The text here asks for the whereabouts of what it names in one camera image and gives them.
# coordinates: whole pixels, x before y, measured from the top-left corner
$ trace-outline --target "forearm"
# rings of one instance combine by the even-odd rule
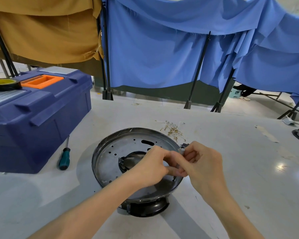
[[[132,173],[127,172],[28,239],[91,239],[113,211],[138,189],[138,181],[135,181]]]
[[[222,204],[212,208],[230,239],[264,239],[229,193]]]

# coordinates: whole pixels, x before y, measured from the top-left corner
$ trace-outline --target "round metal tray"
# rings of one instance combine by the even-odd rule
[[[92,157],[94,175],[102,187],[105,187],[124,171],[120,169],[119,159],[133,152],[147,152],[153,145],[169,151],[178,151],[179,146],[168,136],[147,128],[127,128],[104,138],[96,147]],[[164,176],[157,184],[138,190],[126,202],[145,203],[169,195],[182,181],[177,177]]]

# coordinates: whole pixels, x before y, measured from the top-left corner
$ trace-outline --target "white table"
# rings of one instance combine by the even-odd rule
[[[185,122],[180,131],[186,142],[197,140],[223,154],[231,194],[267,239],[299,238],[299,165],[277,152],[283,146],[299,160],[299,140],[291,134],[293,127],[274,119],[94,99],[92,110],[70,136],[68,170],[56,168],[64,143],[36,175],[0,173],[0,238],[25,238],[99,191],[91,160],[100,140],[128,127],[159,131],[163,125],[155,120]],[[265,128],[279,143],[255,125]],[[94,238],[228,238],[189,178],[170,196],[170,203],[165,212],[150,218],[115,211]]]

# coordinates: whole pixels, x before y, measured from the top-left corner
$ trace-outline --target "left hand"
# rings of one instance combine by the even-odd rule
[[[163,161],[166,161],[169,167],[164,166]],[[180,173],[176,166],[177,162],[171,156],[170,151],[153,146],[130,172],[134,173],[140,186],[144,188],[157,184],[167,174],[186,177],[187,173]]]

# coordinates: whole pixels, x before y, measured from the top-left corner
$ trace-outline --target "brown cloth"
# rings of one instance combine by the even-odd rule
[[[99,60],[101,5],[101,0],[0,0],[0,34],[10,53],[31,60]]]

